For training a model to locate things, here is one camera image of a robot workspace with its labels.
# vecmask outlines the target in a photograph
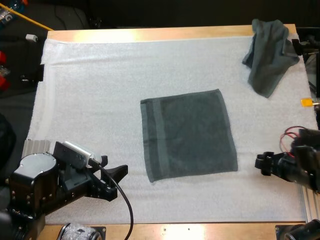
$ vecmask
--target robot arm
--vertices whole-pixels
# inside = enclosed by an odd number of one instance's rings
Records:
[[[35,240],[45,226],[45,215],[81,197],[109,202],[117,198],[115,184],[128,174],[128,166],[102,171],[107,164],[107,156],[70,142],[57,142],[53,154],[24,157],[9,177],[10,203],[0,212],[5,239]],[[100,170],[97,178],[94,173]]]

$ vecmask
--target wooden tabletop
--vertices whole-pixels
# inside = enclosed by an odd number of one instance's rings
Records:
[[[296,33],[294,24],[286,24],[285,26],[290,33]],[[49,31],[47,38],[71,43],[133,43],[252,35],[251,25],[240,25]],[[276,225],[299,223],[301,222],[135,224],[130,239],[275,240]],[[107,240],[123,240],[129,230],[128,224],[107,224],[104,226],[106,226]],[[38,239],[56,240],[61,227],[61,225],[46,225]]]

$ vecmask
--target white towel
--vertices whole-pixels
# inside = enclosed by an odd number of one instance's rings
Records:
[[[77,44],[47,40],[28,138],[72,141],[128,165],[120,182],[136,223],[303,221],[300,188],[261,175],[256,155],[279,152],[293,125],[317,127],[303,60],[289,68],[270,98],[247,83],[242,64],[251,37]],[[238,171],[150,183],[140,100],[220,89],[237,150]],[[50,214],[49,224],[130,222],[121,195],[81,198]]]

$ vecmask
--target wooden table edge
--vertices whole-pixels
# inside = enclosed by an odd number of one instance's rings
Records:
[[[294,24],[285,24],[291,34]],[[49,31],[48,39],[69,43],[135,43],[183,39],[252,36],[251,25]]]

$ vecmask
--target black cable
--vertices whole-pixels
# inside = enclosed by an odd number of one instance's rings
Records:
[[[84,23],[82,22],[81,17],[79,16],[79,14],[77,13],[77,11],[76,11],[76,9],[75,9],[74,7],[73,7],[73,11],[74,11],[75,15],[78,17],[78,19],[80,20],[83,29],[85,29],[85,25],[84,25]]]
[[[54,16],[55,16],[57,19],[59,19],[59,21],[62,23],[62,25],[63,25],[63,27],[64,27],[64,30],[68,30],[65,21],[63,21],[63,20],[61,19],[61,17],[59,17],[59,16],[57,15],[57,5],[54,5]]]
[[[99,169],[105,173],[105,175],[114,183],[115,187],[118,189],[118,191],[121,193],[123,199],[125,200],[126,204],[128,205],[129,208],[129,212],[130,212],[130,229],[125,237],[124,240],[128,240],[132,229],[134,228],[134,213],[132,212],[132,207],[131,204],[126,196],[126,194],[124,193],[124,191],[121,189],[121,187],[119,186],[119,184],[112,178],[112,176],[110,176],[110,174],[108,173],[108,171],[106,169],[104,169],[101,165],[99,165]]]

